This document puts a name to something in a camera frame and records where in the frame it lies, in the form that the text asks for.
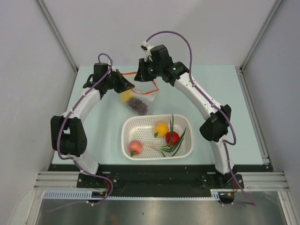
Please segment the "fake purple grapes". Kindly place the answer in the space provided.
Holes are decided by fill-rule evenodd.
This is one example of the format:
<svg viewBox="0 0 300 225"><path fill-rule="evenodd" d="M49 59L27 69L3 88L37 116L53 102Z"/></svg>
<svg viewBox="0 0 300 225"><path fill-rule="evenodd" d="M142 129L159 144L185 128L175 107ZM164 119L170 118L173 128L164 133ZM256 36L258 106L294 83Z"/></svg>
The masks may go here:
<svg viewBox="0 0 300 225"><path fill-rule="evenodd" d="M148 106L139 98L131 98L127 101L127 105L139 115L145 115L148 112Z"/></svg>

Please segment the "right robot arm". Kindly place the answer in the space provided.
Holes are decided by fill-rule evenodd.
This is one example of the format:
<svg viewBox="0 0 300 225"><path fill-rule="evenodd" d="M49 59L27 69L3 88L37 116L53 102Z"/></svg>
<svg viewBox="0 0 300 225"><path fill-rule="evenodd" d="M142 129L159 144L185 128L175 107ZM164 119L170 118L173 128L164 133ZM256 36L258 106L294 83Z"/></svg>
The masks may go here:
<svg viewBox="0 0 300 225"><path fill-rule="evenodd" d="M135 81L149 82L161 77L165 83L181 91L198 109L205 122L199 128L203 138L210 142L215 168L219 174L216 182L221 188L233 183L234 164L230 161L229 152L224 147L231 116L229 105L221 105L196 83L193 76L182 62L173 62L164 45L153 46L144 42L141 48L145 57L139 59Z"/></svg>

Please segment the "fake pink peach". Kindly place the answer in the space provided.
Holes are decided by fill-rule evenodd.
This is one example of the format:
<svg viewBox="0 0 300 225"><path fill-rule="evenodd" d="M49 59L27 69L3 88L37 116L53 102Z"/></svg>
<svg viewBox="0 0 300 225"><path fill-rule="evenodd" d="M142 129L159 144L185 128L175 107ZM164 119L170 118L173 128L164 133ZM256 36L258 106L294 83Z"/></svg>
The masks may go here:
<svg viewBox="0 0 300 225"><path fill-rule="evenodd" d="M138 155L138 154L142 153L143 145L138 140L132 140L129 143L128 149L129 149L129 152L130 152L130 156L133 157L134 155Z"/></svg>

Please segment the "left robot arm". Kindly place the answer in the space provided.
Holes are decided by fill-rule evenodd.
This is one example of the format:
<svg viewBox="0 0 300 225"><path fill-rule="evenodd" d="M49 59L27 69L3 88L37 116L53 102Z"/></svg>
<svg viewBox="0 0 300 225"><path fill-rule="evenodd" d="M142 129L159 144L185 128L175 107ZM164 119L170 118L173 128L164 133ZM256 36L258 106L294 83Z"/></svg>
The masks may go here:
<svg viewBox="0 0 300 225"><path fill-rule="evenodd" d="M108 63L95 63L93 73L82 87L75 105L50 121L53 150L61 160L71 160L80 172L88 175L87 182L97 188L104 178L98 173L99 164L87 151L88 140L83 123L93 107L109 90L121 94L135 86Z"/></svg>

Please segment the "fake orange fruit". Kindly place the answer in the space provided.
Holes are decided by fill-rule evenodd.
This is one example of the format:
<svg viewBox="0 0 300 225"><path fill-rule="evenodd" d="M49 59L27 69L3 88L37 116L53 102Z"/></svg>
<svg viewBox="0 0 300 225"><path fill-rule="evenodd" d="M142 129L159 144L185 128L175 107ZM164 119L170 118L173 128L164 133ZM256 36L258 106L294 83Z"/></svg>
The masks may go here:
<svg viewBox="0 0 300 225"><path fill-rule="evenodd" d="M154 137L164 137L169 132L168 124L159 122L154 127Z"/></svg>

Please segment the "clear zip top bag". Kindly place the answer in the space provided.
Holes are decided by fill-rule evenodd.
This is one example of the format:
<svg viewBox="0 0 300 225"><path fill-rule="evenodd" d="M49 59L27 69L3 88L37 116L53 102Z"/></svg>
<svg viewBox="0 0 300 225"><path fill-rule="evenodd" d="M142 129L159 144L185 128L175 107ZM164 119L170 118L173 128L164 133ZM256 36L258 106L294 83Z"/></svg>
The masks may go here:
<svg viewBox="0 0 300 225"><path fill-rule="evenodd" d="M151 112L151 106L155 100L156 95L158 94L159 88L155 81L150 82L137 82L134 80L134 77L137 72L129 72L129 73L122 73L122 75L130 81L135 87L131 90L131 94L133 98L139 98L148 106L148 113ZM122 102L128 109L133 111L127 103Z"/></svg>

